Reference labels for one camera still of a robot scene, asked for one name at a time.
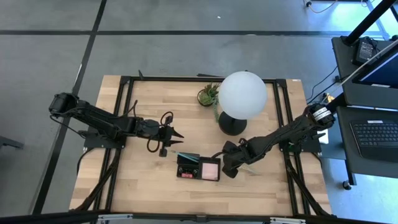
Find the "black lamp base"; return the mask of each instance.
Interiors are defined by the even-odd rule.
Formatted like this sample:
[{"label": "black lamp base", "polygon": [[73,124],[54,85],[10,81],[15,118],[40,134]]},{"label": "black lamp base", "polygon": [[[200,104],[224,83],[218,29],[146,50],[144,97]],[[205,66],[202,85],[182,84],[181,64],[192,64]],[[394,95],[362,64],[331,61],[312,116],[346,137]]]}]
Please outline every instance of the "black lamp base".
[{"label": "black lamp base", "polygon": [[240,120],[230,117],[225,112],[220,114],[220,118],[218,119],[218,125],[220,129],[227,135],[236,136],[241,134],[246,125],[248,124],[247,120]]}]

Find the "lamp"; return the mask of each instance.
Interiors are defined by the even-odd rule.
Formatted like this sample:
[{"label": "lamp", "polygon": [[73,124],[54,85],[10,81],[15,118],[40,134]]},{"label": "lamp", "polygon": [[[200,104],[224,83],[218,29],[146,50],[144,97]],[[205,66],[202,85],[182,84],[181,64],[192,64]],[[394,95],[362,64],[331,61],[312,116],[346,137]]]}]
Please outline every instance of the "lamp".
[{"label": "lamp", "polygon": [[247,119],[264,110],[266,84],[251,72],[235,72],[222,82],[218,100],[223,109],[218,124],[225,134],[235,136],[244,131]]}]

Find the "concrete floor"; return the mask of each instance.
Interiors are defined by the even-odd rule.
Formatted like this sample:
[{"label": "concrete floor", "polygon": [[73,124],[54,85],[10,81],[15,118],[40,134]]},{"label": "concrete floor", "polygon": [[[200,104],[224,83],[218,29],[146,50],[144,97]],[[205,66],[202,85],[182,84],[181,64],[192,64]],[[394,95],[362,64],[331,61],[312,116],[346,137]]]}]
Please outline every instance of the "concrete floor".
[{"label": "concrete floor", "polygon": [[[3,0],[0,30],[91,30],[100,2]],[[327,5],[329,2],[313,4],[317,9]],[[349,31],[368,13],[368,8],[353,2],[339,2],[323,14],[314,14],[296,0],[109,0],[99,29]],[[388,15],[383,19],[391,21]],[[386,25],[387,32],[394,32],[395,24]],[[378,28],[373,25],[369,30]],[[28,214],[31,209],[58,129],[49,120],[47,108],[55,93],[72,89],[87,41],[85,35],[0,35],[0,135],[25,143],[22,151],[0,150],[2,217]],[[335,66],[330,37],[97,36],[79,96],[94,103],[103,75],[136,75],[140,69],[148,76],[227,76],[249,70],[264,78],[300,78],[309,97],[312,86]],[[331,83],[330,78],[315,92]],[[86,128],[77,121],[70,126]],[[82,145],[82,139],[67,132],[44,212],[68,210]],[[345,191],[340,187],[347,179],[344,162],[324,159],[323,163],[335,215],[398,222],[398,180],[358,175],[358,186]]]}]

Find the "wooden table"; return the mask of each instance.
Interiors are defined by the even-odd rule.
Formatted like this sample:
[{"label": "wooden table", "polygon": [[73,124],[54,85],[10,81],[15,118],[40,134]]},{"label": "wooden table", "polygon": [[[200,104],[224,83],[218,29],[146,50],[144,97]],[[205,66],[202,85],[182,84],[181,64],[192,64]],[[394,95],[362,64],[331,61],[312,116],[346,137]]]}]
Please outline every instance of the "wooden table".
[{"label": "wooden table", "polygon": [[[97,107],[113,112],[120,78],[115,75],[104,76]],[[273,88],[267,84],[268,100],[264,111],[248,120],[246,130],[239,136],[225,135],[214,119],[212,108],[204,108],[197,102],[197,93],[205,84],[136,81],[131,105],[138,100],[137,116],[157,121],[166,111],[173,111],[172,126],[185,139],[184,143],[173,145],[171,149],[202,156],[212,156],[221,151],[226,141],[238,143],[239,138],[265,136],[279,127]],[[287,80],[287,89],[295,118],[305,108],[302,83],[300,80]],[[281,89],[279,95],[286,124]],[[283,155],[277,145],[263,160],[250,165],[256,174],[240,169],[235,179],[221,173],[220,181],[212,182],[177,178],[176,155],[169,153],[167,157],[159,157],[158,153],[147,151],[146,142],[139,138],[127,139],[119,163],[112,212],[292,215]],[[79,206],[93,190],[100,176],[103,157],[104,149],[96,149],[83,158],[70,208]],[[301,160],[306,186],[318,203],[330,212],[319,161],[309,153],[301,153]],[[100,208],[104,208],[107,188],[104,188]],[[297,186],[296,195],[299,211],[303,212]]]}]

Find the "table leg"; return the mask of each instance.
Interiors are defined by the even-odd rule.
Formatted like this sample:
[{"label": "table leg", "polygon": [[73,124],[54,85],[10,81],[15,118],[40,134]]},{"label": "table leg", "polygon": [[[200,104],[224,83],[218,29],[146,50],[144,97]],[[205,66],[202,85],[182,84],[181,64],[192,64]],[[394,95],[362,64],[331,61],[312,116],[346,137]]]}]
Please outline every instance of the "table leg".
[{"label": "table leg", "polygon": [[355,174],[351,172],[347,160],[344,161],[346,164],[348,180],[343,182],[343,188],[346,190],[351,190],[351,186],[356,185]]},{"label": "table leg", "polygon": [[12,146],[17,149],[22,149],[24,147],[23,143],[0,136],[0,147],[1,146]]}]

